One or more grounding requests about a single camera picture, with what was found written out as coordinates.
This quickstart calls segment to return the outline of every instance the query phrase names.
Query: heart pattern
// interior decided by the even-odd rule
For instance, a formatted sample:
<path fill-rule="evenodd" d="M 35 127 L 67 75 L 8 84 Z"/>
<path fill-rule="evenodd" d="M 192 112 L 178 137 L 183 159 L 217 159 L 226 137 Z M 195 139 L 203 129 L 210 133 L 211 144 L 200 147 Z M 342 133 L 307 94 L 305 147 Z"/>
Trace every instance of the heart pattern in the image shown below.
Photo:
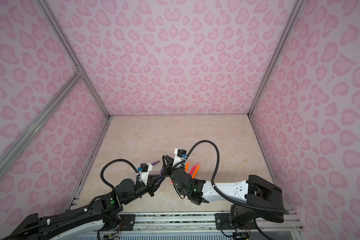
<path fill-rule="evenodd" d="M 0 239 L 29 214 L 65 211 L 104 122 L 80 81 L 0 180 Z"/>
<path fill-rule="evenodd" d="M 360 238 L 360 1 L 307 2 L 252 119 L 308 239 Z"/>
<path fill-rule="evenodd" d="M 247 113 L 293 1 L 49 4 L 107 110 L 123 115 Z"/>
<path fill-rule="evenodd" d="M 0 1 L 0 157 L 75 72 L 33 1 Z"/>

